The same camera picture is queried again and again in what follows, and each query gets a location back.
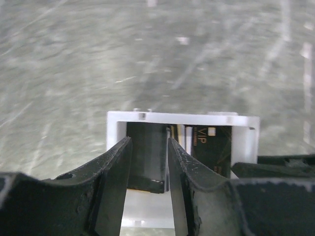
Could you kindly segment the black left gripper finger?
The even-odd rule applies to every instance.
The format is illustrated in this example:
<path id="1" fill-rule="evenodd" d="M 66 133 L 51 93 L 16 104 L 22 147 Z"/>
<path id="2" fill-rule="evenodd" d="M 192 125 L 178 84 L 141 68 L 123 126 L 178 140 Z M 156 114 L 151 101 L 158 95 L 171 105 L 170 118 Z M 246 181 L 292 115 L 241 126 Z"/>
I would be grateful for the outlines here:
<path id="1" fill-rule="evenodd" d="M 131 138 L 125 137 L 106 153 L 56 179 L 2 172 L 1 235 L 119 235 L 131 154 Z"/>

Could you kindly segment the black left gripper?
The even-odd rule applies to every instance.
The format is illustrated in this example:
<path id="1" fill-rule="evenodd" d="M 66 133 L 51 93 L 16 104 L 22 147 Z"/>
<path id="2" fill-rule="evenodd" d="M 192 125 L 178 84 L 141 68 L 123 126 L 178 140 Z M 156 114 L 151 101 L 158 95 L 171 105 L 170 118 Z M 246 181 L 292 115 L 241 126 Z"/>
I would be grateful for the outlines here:
<path id="1" fill-rule="evenodd" d="M 183 205 L 178 236 L 312 236 L 315 233 L 315 155 L 259 156 L 237 162 L 223 177 L 170 139 Z"/>

